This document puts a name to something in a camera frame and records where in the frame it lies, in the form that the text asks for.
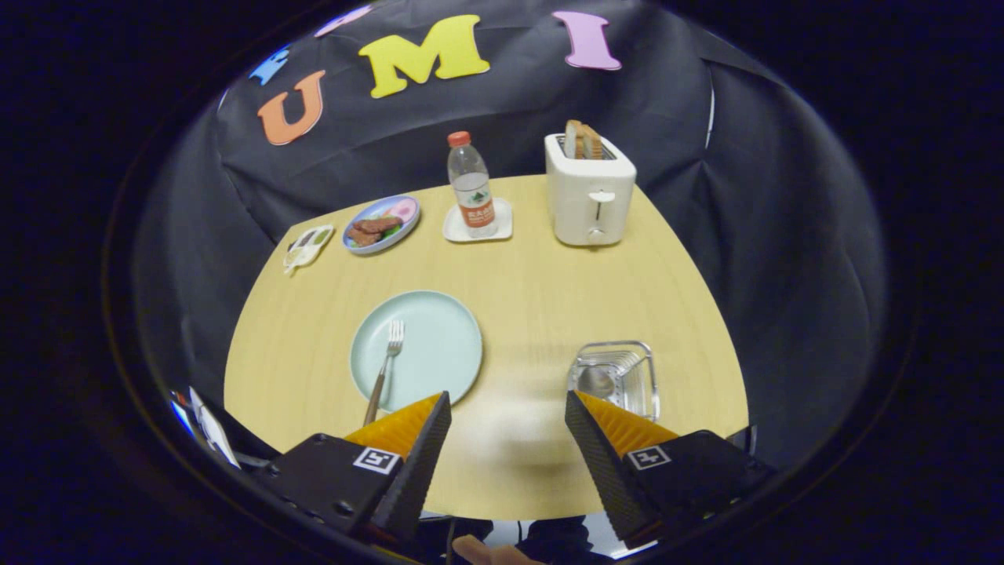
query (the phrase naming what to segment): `fork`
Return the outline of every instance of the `fork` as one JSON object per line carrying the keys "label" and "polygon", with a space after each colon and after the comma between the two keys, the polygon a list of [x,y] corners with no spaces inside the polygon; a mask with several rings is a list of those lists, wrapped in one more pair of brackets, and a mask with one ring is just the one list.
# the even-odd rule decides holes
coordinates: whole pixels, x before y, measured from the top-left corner
{"label": "fork", "polygon": [[387,373],[387,362],[401,353],[402,346],[405,345],[405,323],[401,320],[391,322],[390,336],[387,344],[387,357],[384,358],[384,366],[380,368],[376,375],[376,383],[373,384],[373,391],[369,393],[369,406],[366,407],[366,418],[362,426],[372,423],[376,419],[376,407],[380,406],[380,395],[384,392],[384,376]]}

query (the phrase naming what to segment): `blue plate with food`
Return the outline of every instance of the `blue plate with food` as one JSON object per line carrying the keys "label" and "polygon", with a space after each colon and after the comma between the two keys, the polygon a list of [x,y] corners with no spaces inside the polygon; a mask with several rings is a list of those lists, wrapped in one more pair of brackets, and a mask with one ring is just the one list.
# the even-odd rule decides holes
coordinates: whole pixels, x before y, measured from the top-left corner
{"label": "blue plate with food", "polygon": [[341,232],[341,243],[357,255],[383,251],[404,239],[419,223],[419,201],[391,196],[366,206]]}

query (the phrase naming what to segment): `orange bottle cap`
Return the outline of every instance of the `orange bottle cap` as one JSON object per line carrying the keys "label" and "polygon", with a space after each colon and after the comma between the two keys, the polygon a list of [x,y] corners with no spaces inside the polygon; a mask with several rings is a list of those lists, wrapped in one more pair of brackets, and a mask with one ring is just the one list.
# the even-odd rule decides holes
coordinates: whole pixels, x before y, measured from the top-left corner
{"label": "orange bottle cap", "polygon": [[471,133],[467,131],[454,131],[447,135],[446,140],[450,144],[450,147],[460,147],[471,143]]}

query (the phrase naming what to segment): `orange letter u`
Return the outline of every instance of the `orange letter u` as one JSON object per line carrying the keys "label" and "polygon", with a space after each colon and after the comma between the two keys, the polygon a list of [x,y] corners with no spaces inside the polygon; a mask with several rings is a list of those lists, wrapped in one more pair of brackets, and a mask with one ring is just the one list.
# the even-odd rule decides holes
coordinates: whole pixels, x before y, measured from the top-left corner
{"label": "orange letter u", "polygon": [[324,107],[324,101],[320,95],[320,77],[323,75],[324,71],[318,70],[304,76],[293,86],[303,95],[303,116],[295,123],[286,121],[286,111],[282,107],[282,101],[286,99],[289,92],[282,92],[258,109],[258,116],[261,117],[261,124],[265,128],[268,143],[286,145],[309,131],[317,123],[321,109]]}

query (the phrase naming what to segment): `pink letter i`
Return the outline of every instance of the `pink letter i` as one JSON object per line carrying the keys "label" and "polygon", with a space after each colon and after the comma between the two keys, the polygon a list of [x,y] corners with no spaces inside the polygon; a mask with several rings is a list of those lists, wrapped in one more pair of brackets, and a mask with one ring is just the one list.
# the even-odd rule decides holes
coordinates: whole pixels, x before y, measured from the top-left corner
{"label": "pink letter i", "polygon": [[610,56],[610,49],[603,36],[603,26],[610,23],[605,19],[582,12],[553,12],[551,15],[563,21],[571,41],[571,54],[565,62],[572,66],[616,70],[620,61]]}

